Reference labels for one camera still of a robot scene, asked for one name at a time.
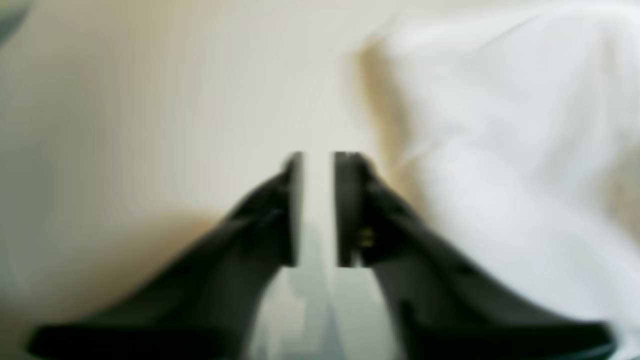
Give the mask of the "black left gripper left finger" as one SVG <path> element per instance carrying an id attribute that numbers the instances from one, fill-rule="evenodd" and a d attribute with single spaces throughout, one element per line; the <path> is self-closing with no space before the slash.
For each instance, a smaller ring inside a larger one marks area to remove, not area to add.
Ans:
<path id="1" fill-rule="evenodd" d="M 213 230 L 105 310 L 41 326 L 41 360 L 241 360 L 270 282 L 298 263 L 304 157 L 250 191 Z"/>

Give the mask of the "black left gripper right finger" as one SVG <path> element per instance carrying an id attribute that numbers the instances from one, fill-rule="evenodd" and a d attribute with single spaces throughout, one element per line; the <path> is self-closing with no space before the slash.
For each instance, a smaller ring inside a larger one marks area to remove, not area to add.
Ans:
<path id="1" fill-rule="evenodd" d="M 423 223 L 359 152 L 334 153 L 336 257 L 372 271 L 408 360 L 608 360 L 603 321 L 508 289 Z"/>

